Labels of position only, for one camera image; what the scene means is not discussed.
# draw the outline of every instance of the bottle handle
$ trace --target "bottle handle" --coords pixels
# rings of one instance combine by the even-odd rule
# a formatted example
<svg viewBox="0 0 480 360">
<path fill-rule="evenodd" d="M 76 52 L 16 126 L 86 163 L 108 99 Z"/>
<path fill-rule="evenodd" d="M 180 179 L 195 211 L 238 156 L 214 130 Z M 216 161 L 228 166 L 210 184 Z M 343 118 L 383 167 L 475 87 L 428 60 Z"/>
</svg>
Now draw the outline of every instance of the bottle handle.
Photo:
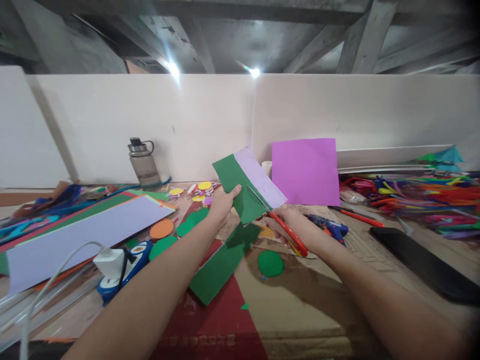
<svg viewBox="0 0 480 360">
<path fill-rule="evenodd" d="M 151 141 L 151 140 L 148 140 L 148 141 L 143 141 L 143 143 L 150 143 L 150 144 L 151 144 L 151 151 L 150 151 L 150 154 L 154 152 L 155 145 L 154 145 L 154 142 L 153 142 L 153 141 Z"/>
</svg>

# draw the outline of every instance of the water bottle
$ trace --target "water bottle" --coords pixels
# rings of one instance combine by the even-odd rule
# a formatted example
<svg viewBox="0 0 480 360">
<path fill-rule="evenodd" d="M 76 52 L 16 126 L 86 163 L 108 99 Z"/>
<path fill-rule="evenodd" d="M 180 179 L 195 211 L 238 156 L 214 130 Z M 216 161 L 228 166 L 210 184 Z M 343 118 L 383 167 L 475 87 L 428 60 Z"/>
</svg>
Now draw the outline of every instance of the water bottle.
<svg viewBox="0 0 480 360">
<path fill-rule="evenodd" d="M 151 143 L 150 151 L 146 143 Z M 154 148 L 153 141 L 142 142 L 139 137 L 131 137 L 130 144 L 128 144 L 130 162 L 143 191 L 157 191 L 162 187 L 162 181 L 152 156 Z"/>
</svg>

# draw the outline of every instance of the white panel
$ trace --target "white panel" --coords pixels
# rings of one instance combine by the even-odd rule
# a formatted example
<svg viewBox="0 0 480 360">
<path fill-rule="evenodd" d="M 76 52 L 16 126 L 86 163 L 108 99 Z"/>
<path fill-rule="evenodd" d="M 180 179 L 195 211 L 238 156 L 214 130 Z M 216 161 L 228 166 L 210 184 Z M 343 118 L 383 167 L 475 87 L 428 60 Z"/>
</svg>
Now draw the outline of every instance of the white panel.
<svg viewBox="0 0 480 360">
<path fill-rule="evenodd" d="M 19 66 L 0 66 L 0 187 L 54 188 L 67 168 Z"/>
<path fill-rule="evenodd" d="M 371 167 L 382 164 L 398 165 L 423 155 L 438 153 L 452 145 L 422 145 L 382 147 L 372 149 L 339 150 L 336 152 L 338 168 Z"/>
<path fill-rule="evenodd" d="M 216 179 L 212 163 L 249 145 L 249 75 L 29 75 L 83 184 L 137 183 L 130 137 L 155 143 L 162 180 Z"/>
<path fill-rule="evenodd" d="M 480 76 L 263 74 L 255 96 L 259 161 L 275 141 L 335 138 L 337 150 L 457 144 L 460 167 L 480 168 Z"/>
</svg>

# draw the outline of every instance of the hand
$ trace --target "hand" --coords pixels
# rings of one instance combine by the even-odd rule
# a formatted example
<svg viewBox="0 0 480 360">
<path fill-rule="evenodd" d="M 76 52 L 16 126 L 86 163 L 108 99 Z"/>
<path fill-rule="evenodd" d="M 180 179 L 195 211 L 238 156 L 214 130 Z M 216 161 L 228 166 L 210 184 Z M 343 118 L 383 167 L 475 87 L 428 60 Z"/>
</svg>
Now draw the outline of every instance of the hand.
<svg viewBox="0 0 480 360">
<path fill-rule="evenodd" d="M 230 193 L 225 193 L 225 190 L 222 186 L 216 189 L 212 195 L 208 217 L 218 221 L 219 223 L 224 222 L 227 219 L 227 216 L 230 214 L 234 199 L 238 194 L 240 194 L 241 190 L 242 185 L 235 186 Z"/>
<path fill-rule="evenodd" d="M 319 247 L 322 246 L 323 242 L 331 240 L 330 236 L 324 233 L 319 227 L 296 209 L 278 208 L 273 210 L 273 212 L 277 214 L 278 217 L 290 227 L 290 229 L 292 229 L 292 231 L 305 244 L 307 250 L 317 256 L 319 255 Z M 279 223 L 270 217 L 266 217 L 265 222 L 268 227 L 274 231 L 275 237 L 280 239 L 282 243 L 287 244 L 287 247 L 290 248 L 290 244 L 288 244 L 286 240 L 290 239 L 290 237 L 282 229 Z"/>
</svg>

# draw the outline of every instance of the forearm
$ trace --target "forearm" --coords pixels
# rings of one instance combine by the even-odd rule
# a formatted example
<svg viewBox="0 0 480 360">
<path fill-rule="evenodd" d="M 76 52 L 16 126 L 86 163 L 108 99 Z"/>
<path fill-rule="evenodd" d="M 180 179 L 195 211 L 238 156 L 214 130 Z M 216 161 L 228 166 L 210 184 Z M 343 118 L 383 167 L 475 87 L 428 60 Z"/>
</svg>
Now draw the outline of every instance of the forearm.
<svg viewBox="0 0 480 360">
<path fill-rule="evenodd" d="M 220 226 L 207 216 L 156 257 L 113 298 L 64 359 L 147 359 Z"/>
<path fill-rule="evenodd" d="M 461 359 L 461 334 L 443 315 L 336 241 L 317 244 L 313 252 L 348 287 L 395 359 Z"/>
</svg>

